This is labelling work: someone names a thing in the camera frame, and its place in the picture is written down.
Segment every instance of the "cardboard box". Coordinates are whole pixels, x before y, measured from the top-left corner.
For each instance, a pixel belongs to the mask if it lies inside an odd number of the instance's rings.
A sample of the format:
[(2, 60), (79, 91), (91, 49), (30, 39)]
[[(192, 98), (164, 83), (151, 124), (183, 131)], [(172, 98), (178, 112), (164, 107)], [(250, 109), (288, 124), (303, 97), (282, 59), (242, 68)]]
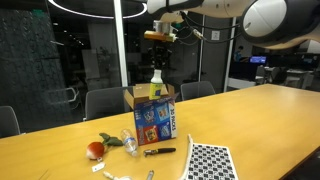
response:
[(139, 145), (177, 137), (174, 87), (162, 86), (161, 98), (149, 100), (150, 84), (137, 84), (133, 95), (125, 91), (124, 97), (134, 112)]

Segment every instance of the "wooden table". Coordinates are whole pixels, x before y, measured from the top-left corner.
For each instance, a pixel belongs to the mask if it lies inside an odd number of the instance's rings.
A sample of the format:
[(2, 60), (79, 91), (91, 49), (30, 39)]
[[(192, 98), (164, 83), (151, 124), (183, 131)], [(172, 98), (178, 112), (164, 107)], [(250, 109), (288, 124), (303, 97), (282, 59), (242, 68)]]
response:
[[(261, 85), (176, 104), (178, 138), (139, 147), (129, 156), (123, 147), (104, 155), (104, 170), (134, 180), (176, 180), (184, 170), (187, 134), (194, 142), (227, 146), (239, 179), (283, 177), (320, 145), (320, 93)], [(118, 136), (134, 129), (133, 113), (43, 130), (0, 140), (1, 179), (106, 179), (96, 161), (85, 157), (92, 141), (106, 132)], [(175, 147), (169, 154), (142, 156), (145, 149)]]

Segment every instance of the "office chair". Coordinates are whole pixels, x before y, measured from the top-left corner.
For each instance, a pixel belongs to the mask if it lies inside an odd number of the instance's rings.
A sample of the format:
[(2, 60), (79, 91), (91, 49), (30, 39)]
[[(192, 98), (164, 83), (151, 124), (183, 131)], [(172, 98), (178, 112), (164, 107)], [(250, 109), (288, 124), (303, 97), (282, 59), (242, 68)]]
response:
[(256, 83), (257, 84), (264, 84), (265, 77), (266, 77), (266, 70), (264, 69), (263, 66), (258, 66), (257, 73), (256, 73)]
[(286, 67), (275, 67), (271, 72), (271, 84), (284, 85), (288, 76), (287, 70), (288, 68)]
[(129, 112), (130, 106), (124, 99), (125, 90), (132, 93), (133, 87), (114, 87), (89, 91), (86, 95), (86, 118), (84, 121)]
[(19, 134), (19, 123), (12, 107), (0, 106), (0, 138)]
[(181, 85), (182, 100), (195, 99), (216, 94), (209, 81), (185, 83)]

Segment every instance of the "white robot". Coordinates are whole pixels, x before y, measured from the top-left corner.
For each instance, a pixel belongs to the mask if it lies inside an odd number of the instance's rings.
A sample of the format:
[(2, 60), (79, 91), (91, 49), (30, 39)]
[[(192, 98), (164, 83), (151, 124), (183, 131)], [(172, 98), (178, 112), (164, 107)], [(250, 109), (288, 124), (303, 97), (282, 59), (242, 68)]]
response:
[(242, 36), (267, 49), (320, 42), (320, 0), (148, 0), (147, 6), (157, 23), (181, 22), (180, 11), (240, 17)]

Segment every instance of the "small white object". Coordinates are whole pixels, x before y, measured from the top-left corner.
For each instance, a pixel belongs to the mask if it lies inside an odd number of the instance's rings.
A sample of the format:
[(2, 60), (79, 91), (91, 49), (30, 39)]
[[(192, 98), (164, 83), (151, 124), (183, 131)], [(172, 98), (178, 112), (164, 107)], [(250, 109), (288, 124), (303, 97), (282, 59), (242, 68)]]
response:
[(220, 31), (212, 31), (211, 40), (220, 40)]
[(97, 171), (103, 169), (105, 166), (106, 166), (106, 163), (104, 163), (104, 162), (101, 162), (95, 166), (92, 166), (92, 172), (97, 172)]
[(203, 38), (203, 35), (198, 31), (198, 30), (196, 30), (196, 29), (193, 29), (193, 34), (198, 38), (198, 39), (204, 39)]
[(111, 180), (132, 180), (132, 178), (130, 176), (124, 176), (124, 177), (121, 177), (121, 178), (114, 177), (112, 174), (110, 174), (107, 171), (104, 171), (103, 175), (106, 176), (107, 178), (111, 179)]
[(153, 170), (149, 171), (147, 180), (152, 180), (153, 175), (154, 175), (154, 171)]
[(97, 158), (97, 161), (101, 162), (102, 161), (102, 157)]

